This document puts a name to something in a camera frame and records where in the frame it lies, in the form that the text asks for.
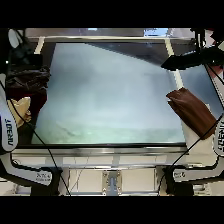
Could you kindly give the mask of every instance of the brown leather case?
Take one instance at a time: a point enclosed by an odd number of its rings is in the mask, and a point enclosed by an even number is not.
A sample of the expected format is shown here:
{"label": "brown leather case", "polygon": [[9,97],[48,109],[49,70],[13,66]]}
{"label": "brown leather case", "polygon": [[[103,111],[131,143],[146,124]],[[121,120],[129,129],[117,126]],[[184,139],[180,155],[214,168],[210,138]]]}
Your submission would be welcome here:
{"label": "brown leather case", "polygon": [[[166,95],[171,101],[169,105],[175,113],[188,125],[199,137],[202,137],[214,125],[216,119],[206,105],[194,96],[188,89],[181,88]],[[215,133],[214,127],[202,139],[206,139]]]}

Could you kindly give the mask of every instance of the glass tabletop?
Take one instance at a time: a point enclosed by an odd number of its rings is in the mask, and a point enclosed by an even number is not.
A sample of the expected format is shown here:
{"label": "glass tabletop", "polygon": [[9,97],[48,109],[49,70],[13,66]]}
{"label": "glass tabletop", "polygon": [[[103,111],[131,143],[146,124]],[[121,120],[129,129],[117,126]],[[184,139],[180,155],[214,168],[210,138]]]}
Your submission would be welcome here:
{"label": "glass tabletop", "polygon": [[[188,48],[178,44],[178,49]],[[176,83],[173,73],[160,67],[168,58],[164,40],[46,42],[42,53],[52,75],[36,122],[45,143],[185,142],[180,119],[167,103],[166,94]],[[219,116],[222,105],[204,67],[180,74],[184,86]],[[206,91],[193,84],[196,77]],[[32,144],[40,144],[35,136]]]}

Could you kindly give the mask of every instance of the brown leather wallet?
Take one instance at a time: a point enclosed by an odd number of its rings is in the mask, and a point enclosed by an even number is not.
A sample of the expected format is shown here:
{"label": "brown leather wallet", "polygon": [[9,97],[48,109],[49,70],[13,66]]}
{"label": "brown leather wallet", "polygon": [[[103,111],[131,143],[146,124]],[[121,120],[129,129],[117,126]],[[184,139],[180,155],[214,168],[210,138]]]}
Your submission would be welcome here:
{"label": "brown leather wallet", "polygon": [[[166,95],[168,104],[174,112],[188,125],[199,137],[202,137],[216,122],[206,105],[193,95],[188,89],[181,88]],[[214,127],[202,139],[215,133]]]}

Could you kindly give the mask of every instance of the metal bracket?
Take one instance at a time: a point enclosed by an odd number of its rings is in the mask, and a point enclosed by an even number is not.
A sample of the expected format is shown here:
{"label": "metal bracket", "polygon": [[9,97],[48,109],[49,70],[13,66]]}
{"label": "metal bracket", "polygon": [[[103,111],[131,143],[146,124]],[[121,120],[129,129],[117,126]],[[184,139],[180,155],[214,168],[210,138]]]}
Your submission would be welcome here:
{"label": "metal bracket", "polygon": [[122,177],[120,170],[103,171],[102,194],[118,196],[122,193]]}

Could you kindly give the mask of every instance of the brown pouch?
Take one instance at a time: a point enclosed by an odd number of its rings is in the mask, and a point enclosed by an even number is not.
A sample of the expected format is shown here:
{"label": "brown pouch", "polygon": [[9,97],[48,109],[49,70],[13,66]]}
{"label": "brown pouch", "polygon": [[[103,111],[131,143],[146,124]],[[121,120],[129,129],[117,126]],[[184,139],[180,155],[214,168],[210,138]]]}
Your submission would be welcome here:
{"label": "brown pouch", "polygon": [[[188,125],[199,137],[202,137],[216,122],[207,106],[194,96],[188,89],[181,88],[166,95],[174,112]],[[215,133],[214,127],[202,139]]]}

